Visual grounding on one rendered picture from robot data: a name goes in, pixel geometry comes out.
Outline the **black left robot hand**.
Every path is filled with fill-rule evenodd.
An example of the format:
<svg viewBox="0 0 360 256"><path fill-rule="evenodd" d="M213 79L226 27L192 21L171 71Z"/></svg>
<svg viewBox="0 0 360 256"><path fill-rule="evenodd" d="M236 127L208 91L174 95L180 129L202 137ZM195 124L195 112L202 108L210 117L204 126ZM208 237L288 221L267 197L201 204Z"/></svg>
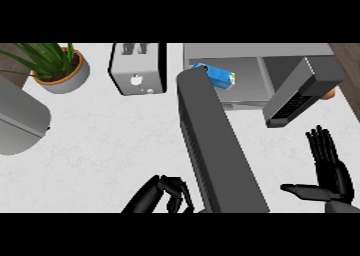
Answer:
<svg viewBox="0 0 360 256"><path fill-rule="evenodd" d="M186 202L186 213L195 211L188 184L180 177L155 175L140 187L134 194L123 213L152 213L163 199L164 194L170 195L167 211L177 213L182 202Z"/></svg>

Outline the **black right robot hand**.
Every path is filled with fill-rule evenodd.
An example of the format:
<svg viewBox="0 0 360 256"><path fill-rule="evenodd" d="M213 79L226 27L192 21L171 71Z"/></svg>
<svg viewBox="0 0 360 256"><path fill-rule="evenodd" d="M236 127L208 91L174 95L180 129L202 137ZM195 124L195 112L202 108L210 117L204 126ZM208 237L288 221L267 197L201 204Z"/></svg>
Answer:
<svg viewBox="0 0 360 256"><path fill-rule="evenodd" d="M318 184L282 184L281 189L294 194L301 200L337 201L352 204L354 199L352 176L347 166L340 160L329 130L318 125L306 133L306 136L315 159Z"/></svg>

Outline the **dark grey microwave door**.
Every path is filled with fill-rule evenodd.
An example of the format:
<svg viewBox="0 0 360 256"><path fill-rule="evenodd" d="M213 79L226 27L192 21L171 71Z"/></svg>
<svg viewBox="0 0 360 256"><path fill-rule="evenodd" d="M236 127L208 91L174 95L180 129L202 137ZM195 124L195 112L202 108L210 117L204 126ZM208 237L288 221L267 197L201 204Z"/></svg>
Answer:
<svg viewBox="0 0 360 256"><path fill-rule="evenodd" d="M269 206L204 67L177 75L180 127L207 213Z"/></svg>

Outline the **grey microwave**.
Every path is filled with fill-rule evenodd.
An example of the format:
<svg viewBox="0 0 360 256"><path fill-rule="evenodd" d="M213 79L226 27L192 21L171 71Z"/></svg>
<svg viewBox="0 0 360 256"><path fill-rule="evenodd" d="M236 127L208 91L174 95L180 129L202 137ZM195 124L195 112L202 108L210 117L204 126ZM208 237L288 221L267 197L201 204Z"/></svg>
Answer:
<svg viewBox="0 0 360 256"><path fill-rule="evenodd" d="M198 63L235 74L229 89L211 85ZM346 79L325 43L186 43L183 67L182 111L216 123L225 111L260 109L270 128L287 126Z"/></svg>

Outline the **blue milk carton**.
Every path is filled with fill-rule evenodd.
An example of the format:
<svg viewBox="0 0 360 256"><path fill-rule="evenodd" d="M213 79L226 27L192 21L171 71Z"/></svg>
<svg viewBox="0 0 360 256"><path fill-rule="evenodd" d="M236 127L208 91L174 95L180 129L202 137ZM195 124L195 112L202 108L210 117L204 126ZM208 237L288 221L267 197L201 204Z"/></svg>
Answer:
<svg viewBox="0 0 360 256"><path fill-rule="evenodd" d="M199 67L205 69L207 76L216 88L229 90L235 86L236 74L232 71L223 70L204 63L196 63L194 65L194 68L199 68Z"/></svg>

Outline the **grey rounded appliance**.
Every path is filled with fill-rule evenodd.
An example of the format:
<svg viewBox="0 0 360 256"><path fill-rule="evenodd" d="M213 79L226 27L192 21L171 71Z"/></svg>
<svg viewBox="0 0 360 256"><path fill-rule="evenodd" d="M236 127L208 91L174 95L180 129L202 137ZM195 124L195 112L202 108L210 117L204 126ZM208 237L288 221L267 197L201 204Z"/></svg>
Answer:
<svg viewBox="0 0 360 256"><path fill-rule="evenodd" d="M27 151L46 136L47 106L0 75L0 154Z"/></svg>

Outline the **silver toaster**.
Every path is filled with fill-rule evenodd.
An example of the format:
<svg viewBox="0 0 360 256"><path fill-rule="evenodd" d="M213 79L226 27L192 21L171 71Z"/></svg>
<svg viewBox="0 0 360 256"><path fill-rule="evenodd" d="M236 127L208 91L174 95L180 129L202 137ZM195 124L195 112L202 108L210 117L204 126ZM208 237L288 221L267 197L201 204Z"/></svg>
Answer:
<svg viewBox="0 0 360 256"><path fill-rule="evenodd" d="M167 44L115 43L108 67L123 96L167 92Z"/></svg>

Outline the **green potted plant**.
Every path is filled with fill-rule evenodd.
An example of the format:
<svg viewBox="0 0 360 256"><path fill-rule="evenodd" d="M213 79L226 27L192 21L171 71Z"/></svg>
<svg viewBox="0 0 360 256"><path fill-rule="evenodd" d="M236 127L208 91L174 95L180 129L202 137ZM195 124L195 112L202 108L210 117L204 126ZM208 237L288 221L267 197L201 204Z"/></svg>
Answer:
<svg viewBox="0 0 360 256"><path fill-rule="evenodd" d="M0 54L18 61L30 73L15 74L31 76L41 87L53 94L75 91L90 76L90 65L83 53L68 43L15 43L16 48L28 56L28 60L0 49Z"/></svg>

